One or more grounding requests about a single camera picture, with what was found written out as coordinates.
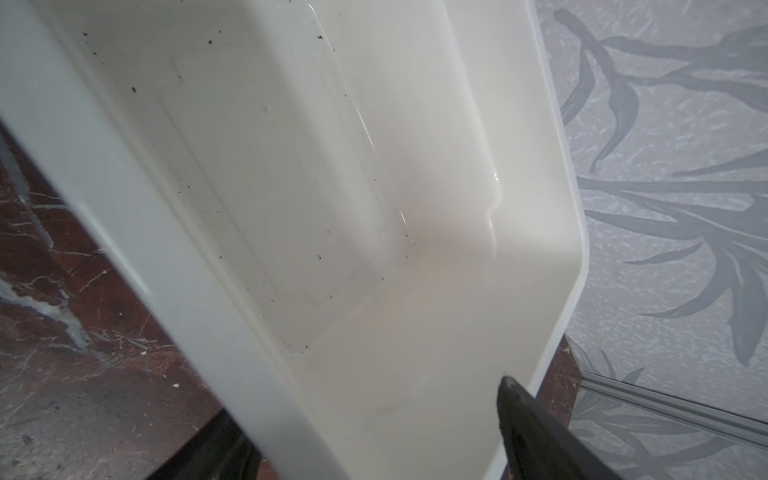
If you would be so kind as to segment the white plastic storage bin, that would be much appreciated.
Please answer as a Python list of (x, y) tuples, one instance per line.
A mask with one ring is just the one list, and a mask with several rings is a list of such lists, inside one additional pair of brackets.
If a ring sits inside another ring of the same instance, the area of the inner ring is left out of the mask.
[(498, 479), (588, 238), (529, 1), (5, 1), (1, 118), (286, 479)]

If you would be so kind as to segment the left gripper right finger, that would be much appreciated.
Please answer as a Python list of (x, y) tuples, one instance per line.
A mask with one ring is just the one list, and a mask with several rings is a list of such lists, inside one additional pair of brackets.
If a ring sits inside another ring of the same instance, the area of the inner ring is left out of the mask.
[(513, 478), (620, 479), (513, 377), (501, 379), (496, 405)]

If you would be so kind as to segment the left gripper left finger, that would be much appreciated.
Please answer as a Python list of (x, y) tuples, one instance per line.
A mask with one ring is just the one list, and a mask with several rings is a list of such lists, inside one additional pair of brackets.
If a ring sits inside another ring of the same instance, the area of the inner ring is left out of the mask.
[(222, 409), (147, 480), (256, 479), (261, 453)]

